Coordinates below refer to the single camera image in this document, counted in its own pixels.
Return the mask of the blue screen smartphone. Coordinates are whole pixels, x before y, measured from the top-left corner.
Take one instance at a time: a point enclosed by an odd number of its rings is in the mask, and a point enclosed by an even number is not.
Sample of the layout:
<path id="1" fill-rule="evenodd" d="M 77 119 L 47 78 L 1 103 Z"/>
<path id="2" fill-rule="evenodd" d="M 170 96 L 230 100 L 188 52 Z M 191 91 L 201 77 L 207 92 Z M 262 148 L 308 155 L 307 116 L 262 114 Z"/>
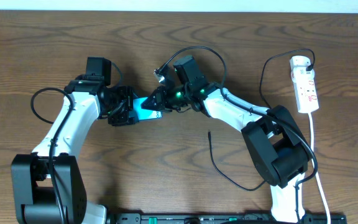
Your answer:
<path id="1" fill-rule="evenodd" d="M 136 122 L 162 118 L 161 112 L 143 109 L 141 107 L 141 104 L 146 99 L 147 99 L 146 97 L 143 97 L 143 98 L 136 98 L 133 100 L 133 109 L 129 112 L 129 117 L 134 118 Z"/>

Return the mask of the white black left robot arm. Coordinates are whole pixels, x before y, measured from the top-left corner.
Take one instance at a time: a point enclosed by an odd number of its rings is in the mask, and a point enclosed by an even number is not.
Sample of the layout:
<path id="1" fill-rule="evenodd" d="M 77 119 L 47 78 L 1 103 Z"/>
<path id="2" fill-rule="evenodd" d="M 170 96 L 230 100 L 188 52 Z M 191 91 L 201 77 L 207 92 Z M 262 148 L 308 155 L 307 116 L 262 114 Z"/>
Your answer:
<path id="1" fill-rule="evenodd" d="M 92 124 L 111 126 L 139 122 L 130 86 L 111 85 L 115 66 L 89 57 L 86 71 L 60 92 L 63 106 L 41 143 L 30 154 L 18 154 L 11 174 L 19 223 L 108 223 L 105 206 L 87 200 L 77 158 Z"/>

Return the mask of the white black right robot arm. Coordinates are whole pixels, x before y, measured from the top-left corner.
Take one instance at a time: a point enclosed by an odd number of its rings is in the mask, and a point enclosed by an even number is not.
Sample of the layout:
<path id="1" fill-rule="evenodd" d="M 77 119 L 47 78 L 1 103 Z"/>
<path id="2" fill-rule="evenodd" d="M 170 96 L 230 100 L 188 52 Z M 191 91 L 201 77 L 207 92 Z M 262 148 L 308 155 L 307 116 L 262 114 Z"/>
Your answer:
<path id="1" fill-rule="evenodd" d="M 305 215 L 301 185 L 308 181 L 305 172 L 316 157 L 290 112 L 281 105 L 272 109 L 253 105 L 232 95 L 222 84 L 209 82 L 191 55 L 175 61 L 173 68 L 180 83 L 171 79 L 166 65 L 156 69 L 154 75 L 161 85 L 141 107 L 180 112 L 190 106 L 241 132 L 257 172 L 270 185 L 273 218 L 301 222 Z"/>

